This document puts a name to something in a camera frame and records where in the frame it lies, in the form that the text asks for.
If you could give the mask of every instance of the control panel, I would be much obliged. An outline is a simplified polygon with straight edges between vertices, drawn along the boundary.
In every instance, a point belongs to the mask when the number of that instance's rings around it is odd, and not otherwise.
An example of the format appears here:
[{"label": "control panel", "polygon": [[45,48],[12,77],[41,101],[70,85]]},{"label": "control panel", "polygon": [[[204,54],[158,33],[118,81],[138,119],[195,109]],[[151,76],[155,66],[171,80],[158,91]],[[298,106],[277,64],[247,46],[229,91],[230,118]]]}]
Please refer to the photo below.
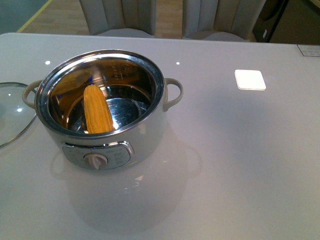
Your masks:
[{"label": "control panel", "polygon": [[73,164],[93,170],[107,170],[127,164],[134,154],[127,141],[112,142],[99,146],[74,145],[63,142],[65,157]]}]

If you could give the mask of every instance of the glossy tabletop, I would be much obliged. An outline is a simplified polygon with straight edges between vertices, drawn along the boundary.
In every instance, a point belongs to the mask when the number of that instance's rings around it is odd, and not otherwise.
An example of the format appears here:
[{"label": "glossy tabletop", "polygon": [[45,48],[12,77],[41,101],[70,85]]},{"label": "glossy tabletop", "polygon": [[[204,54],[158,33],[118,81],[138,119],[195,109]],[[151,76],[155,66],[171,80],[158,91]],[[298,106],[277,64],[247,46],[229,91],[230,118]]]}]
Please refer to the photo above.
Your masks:
[{"label": "glossy tabletop", "polygon": [[[86,170],[36,119],[0,149],[0,239],[320,239],[320,57],[286,44],[10,33],[0,82],[30,84],[101,49],[139,53],[182,83],[160,144],[131,167]],[[235,70],[260,71],[266,89],[239,89]]]}]

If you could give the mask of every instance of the pot rim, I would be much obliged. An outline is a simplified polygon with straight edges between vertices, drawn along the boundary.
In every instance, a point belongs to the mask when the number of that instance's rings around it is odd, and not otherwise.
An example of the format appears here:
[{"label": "pot rim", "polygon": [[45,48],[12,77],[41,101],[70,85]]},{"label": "pot rim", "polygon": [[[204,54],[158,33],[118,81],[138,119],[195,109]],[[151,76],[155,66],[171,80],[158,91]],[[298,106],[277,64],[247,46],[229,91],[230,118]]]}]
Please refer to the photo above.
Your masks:
[{"label": "pot rim", "polygon": [[[59,123],[57,123],[50,114],[49,111],[49,99],[51,98],[51,93],[55,86],[62,79],[62,73],[75,69],[77,64],[88,62],[88,60],[97,60],[104,57],[116,58],[120,60],[126,60],[131,63],[135,63],[141,68],[143,68],[152,79],[155,81],[155,97],[152,103],[150,104],[148,110],[137,118],[135,121],[109,132],[102,133],[82,133],[69,130]],[[156,109],[159,107],[163,101],[165,95],[165,81],[163,74],[159,67],[151,61],[149,58],[142,56],[138,53],[122,50],[122,49],[101,49],[85,52],[79,55],[76,55],[51,70],[46,77],[41,81],[34,98],[35,111],[40,121],[50,130],[67,137],[73,137],[77,139],[90,140],[94,139],[103,139],[105,137],[111,137],[119,135],[121,133],[127,132],[136,126],[142,124],[152,115]]]}]

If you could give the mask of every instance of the gray chair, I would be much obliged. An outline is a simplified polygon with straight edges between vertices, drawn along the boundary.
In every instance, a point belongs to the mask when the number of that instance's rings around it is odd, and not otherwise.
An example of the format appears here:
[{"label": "gray chair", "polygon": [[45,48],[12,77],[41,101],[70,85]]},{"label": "gray chair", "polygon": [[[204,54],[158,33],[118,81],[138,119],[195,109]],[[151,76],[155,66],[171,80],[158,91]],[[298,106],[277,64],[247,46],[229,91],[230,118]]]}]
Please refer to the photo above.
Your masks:
[{"label": "gray chair", "polygon": [[266,0],[183,0],[182,38],[248,42]]},{"label": "gray chair", "polygon": [[80,0],[91,35],[154,38],[157,0]]}]

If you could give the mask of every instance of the electric cooking pot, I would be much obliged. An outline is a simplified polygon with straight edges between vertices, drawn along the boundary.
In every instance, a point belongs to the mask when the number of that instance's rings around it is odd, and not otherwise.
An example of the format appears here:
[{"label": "electric cooking pot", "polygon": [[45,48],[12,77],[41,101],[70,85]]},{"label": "electric cooking pot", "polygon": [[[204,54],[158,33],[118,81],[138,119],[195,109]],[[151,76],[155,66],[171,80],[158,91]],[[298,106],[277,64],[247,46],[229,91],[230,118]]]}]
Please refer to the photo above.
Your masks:
[{"label": "electric cooking pot", "polygon": [[[109,106],[114,130],[88,133],[84,89],[98,85]],[[168,101],[167,85],[179,88]],[[28,94],[37,87],[34,103]],[[164,78],[148,58],[125,50],[106,49],[75,56],[30,84],[23,101],[37,116],[65,157],[92,170],[131,165],[158,145],[166,126],[166,111],[183,96],[181,83]]]}]

